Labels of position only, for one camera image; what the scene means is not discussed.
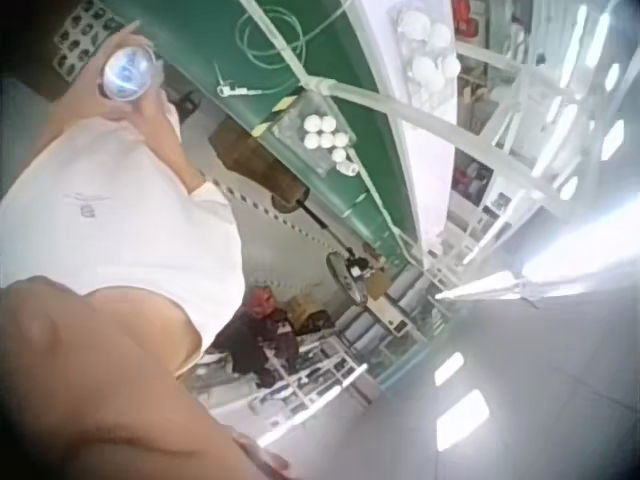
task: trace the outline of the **worker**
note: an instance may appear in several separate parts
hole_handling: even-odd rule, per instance
[[[255,449],[175,380],[241,303],[241,246],[185,156],[160,72],[133,104],[100,94],[109,57],[149,45],[136,26],[55,102],[0,205],[4,417],[71,477],[264,478]]]

